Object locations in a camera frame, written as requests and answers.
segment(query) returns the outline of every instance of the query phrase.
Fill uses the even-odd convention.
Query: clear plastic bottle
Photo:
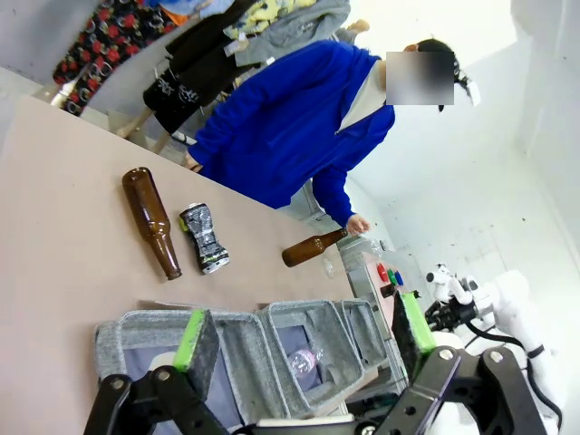
[[[288,356],[288,362],[294,376],[301,379],[314,370],[322,357],[323,351],[321,349],[300,349]]]

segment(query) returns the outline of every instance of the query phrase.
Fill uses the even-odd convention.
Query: orange cloth
[[[168,11],[167,9],[165,9],[163,6],[159,6],[161,9],[163,9],[163,12],[169,17],[171,18],[171,21],[173,23],[175,23],[176,25],[184,25],[188,19],[189,16],[188,15],[177,15],[177,14],[173,14],[172,12]]]

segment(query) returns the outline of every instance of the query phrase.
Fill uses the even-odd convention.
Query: gray bin lining
[[[211,312],[227,377],[245,423],[290,416],[261,323],[254,314]],[[124,349],[179,345],[190,311],[134,311],[101,324],[95,337],[100,379],[126,373]]]
[[[362,299],[352,299],[336,302],[334,305],[357,349],[364,370],[372,370],[385,363],[387,349],[374,320],[371,304]]]
[[[259,315],[293,418],[313,415],[318,408],[337,399],[362,379],[363,366],[333,303],[276,302]],[[284,346],[276,332],[276,328],[291,326],[303,326],[311,346],[323,350],[319,362],[323,383],[306,392],[302,392],[292,374]]]

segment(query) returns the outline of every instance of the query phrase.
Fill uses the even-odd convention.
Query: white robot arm
[[[433,318],[442,319],[435,322],[433,329],[446,328],[452,331],[459,324],[466,324],[478,334],[477,328],[470,325],[469,320],[479,318],[488,323],[490,318],[495,318],[499,331],[521,342],[528,358],[530,388],[538,398],[536,404],[546,431],[549,434],[558,433],[560,410],[566,403],[565,379],[558,370],[555,353],[547,348],[542,337],[543,330],[539,324],[541,317],[529,300],[526,278],[519,271],[509,271],[479,286],[472,277],[459,281],[447,267],[438,265],[434,272],[427,275],[427,280],[435,284],[434,297],[443,303],[438,312],[427,316],[430,323],[433,323]],[[458,285],[468,295],[462,294]],[[553,409],[554,406],[546,406],[546,402],[551,402],[556,409]]]

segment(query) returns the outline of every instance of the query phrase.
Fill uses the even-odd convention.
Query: bright light on wall
[[[510,0],[351,0],[349,23],[359,18],[371,30],[357,45],[384,55],[434,36],[455,50],[462,67],[517,40]]]

